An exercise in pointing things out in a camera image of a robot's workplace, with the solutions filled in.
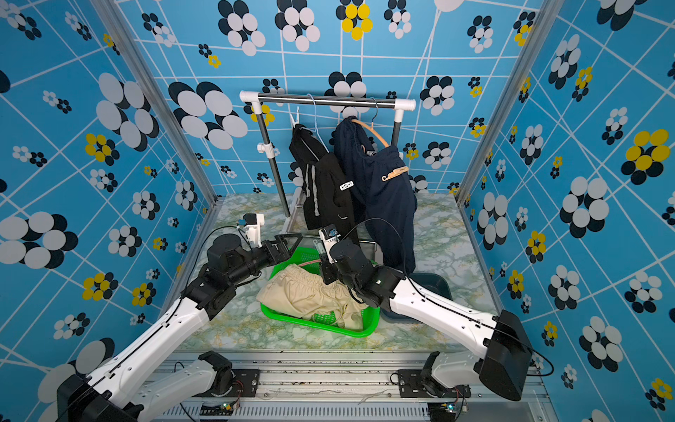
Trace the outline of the beige shorts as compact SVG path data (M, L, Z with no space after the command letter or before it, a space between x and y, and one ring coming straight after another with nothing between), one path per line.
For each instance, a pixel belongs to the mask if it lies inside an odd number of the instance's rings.
M326 285L320 275L295 264L274 275L257 300L272 311L306 321L333 315L336 322L330 325L350 331L363 329L362 311L367 309L353 299L348 287L337 281Z

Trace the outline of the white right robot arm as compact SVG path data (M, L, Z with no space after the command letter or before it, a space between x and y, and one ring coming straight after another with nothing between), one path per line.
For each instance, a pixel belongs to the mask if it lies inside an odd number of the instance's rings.
M365 304L413 318L466 348L429 355L421 376L432 395L480 383L503 399L522 399L534 349L518 316L476 311L434 294L399 270L374 265L349 239L329 246L327 257Z

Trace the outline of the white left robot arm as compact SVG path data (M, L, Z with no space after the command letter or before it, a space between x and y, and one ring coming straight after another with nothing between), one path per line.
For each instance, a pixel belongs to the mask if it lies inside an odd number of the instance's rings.
M302 234L289 233L258 246L236 233L217 237L207 262L161 318L106 364L84 377L70 376L57 390L56 421L151 421L186 399L232 385L230 362L216 352L154 383L149 377L188 337L212 321L245 281L289 260Z

